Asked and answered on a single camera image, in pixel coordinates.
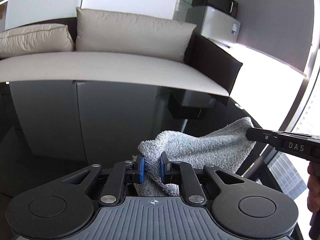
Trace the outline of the person's right hand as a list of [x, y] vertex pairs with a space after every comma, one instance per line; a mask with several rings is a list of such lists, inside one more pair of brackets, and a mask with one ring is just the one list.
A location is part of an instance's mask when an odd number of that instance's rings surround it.
[[316, 213], [319, 211], [320, 207], [320, 183], [319, 179], [316, 177], [314, 168], [313, 168], [313, 163], [310, 162], [308, 166], [308, 174], [309, 174], [309, 179], [308, 179], [308, 189], [309, 189], [309, 195], [307, 198], [307, 206], [308, 209]]

